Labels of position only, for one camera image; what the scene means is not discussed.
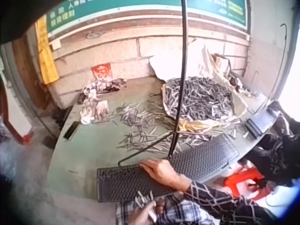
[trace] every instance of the green banner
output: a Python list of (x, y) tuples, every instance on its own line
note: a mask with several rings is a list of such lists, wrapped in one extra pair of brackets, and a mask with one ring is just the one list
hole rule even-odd
[[(180, 6), (180, 0), (67, 0), (47, 14), (47, 30), (51, 36), (101, 15), (143, 9), (180, 10)], [(246, 0), (187, 0), (187, 6), (189, 12), (247, 29)]]

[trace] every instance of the table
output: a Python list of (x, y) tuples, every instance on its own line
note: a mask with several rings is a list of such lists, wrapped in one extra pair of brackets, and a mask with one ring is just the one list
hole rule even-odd
[[(154, 77), (128, 80), (125, 90), (106, 94), (105, 99), (108, 100), (110, 110), (114, 110), (124, 102), (130, 104), (145, 101), (149, 98), (150, 92), (159, 92), (161, 85), (161, 81)], [(243, 99), (248, 104), (248, 111), (241, 118), (245, 121), (251, 117), (252, 112), (258, 109), (266, 97), (260, 95), (257, 98), (250, 98), (243, 95)], [(118, 125), (112, 120), (101, 125), (80, 125), (73, 138), (66, 141), (63, 135), (74, 121), (80, 120), (81, 109), (81, 105), (74, 105), (61, 131), (51, 159), (47, 186), (67, 195), (97, 199), (96, 169), (117, 166), (119, 160), (133, 153), (116, 148), (118, 142), (124, 139), (124, 132), (130, 128), (117, 120), (114, 121)], [(237, 128), (246, 131), (242, 125), (237, 125)], [(162, 134), (165, 131), (166, 129), (161, 127), (156, 132)], [(236, 160), (249, 152), (259, 140), (254, 140), (251, 135), (243, 138), (243, 134), (237, 132), (236, 139), (232, 139), (232, 143), (240, 153)], [(167, 153), (144, 152), (122, 165), (136, 164), (145, 158), (163, 158), (165, 156)]]

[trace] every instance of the yellow cloth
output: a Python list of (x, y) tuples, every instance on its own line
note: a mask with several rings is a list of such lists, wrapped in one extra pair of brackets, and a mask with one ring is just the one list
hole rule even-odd
[(42, 78), (45, 84), (52, 83), (58, 80), (56, 66), (53, 61), (51, 49), (48, 42), (48, 32), (46, 25), (46, 15), (41, 17), (36, 22), (36, 32), (37, 32), (37, 47), (39, 63), (42, 73)]

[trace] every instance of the black metal frame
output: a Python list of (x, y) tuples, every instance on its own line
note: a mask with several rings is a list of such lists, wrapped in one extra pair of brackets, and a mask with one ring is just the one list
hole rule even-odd
[(176, 122), (174, 126), (174, 130), (164, 137), (160, 138), (156, 142), (152, 143), (151, 145), (147, 146), (146, 148), (139, 150), (138, 152), (120, 160), (118, 165), (121, 166), (121, 163), (148, 150), (152, 146), (158, 144), (159, 142), (163, 141), (167, 137), (173, 135), (170, 149), (168, 156), (172, 156), (179, 138), (179, 121), (180, 121), (180, 113), (181, 113), (181, 105), (183, 99), (183, 92), (184, 92), (184, 84), (186, 79), (186, 70), (187, 70), (187, 60), (188, 60), (188, 11), (187, 11), (187, 0), (181, 0), (181, 11), (182, 11), (182, 65), (181, 65), (181, 79), (180, 79), (180, 90), (179, 90), (179, 100), (178, 100), (178, 107), (177, 107), (177, 115), (176, 115)]

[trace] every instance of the red stool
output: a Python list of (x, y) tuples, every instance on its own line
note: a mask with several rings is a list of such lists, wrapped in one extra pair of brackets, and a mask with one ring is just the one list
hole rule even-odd
[[(236, 197), (240, 196), (240, 192), (237, 188), (237, 184), (244, 182), (246, 180), (260, 180), (263, 179), (264, 176), (256, 169), (256, 167), (251, 167), (246, 171), (237, 172), (233, 175), (226, 177), (224, 180), (224, 186), (229, 187), (232, 191), (232, 194)], [(252, 198), (252, 200), (259, 200), (267, 196), (270, 192), (267, 191), (266, 188), (260, 189), (259, 193)]]

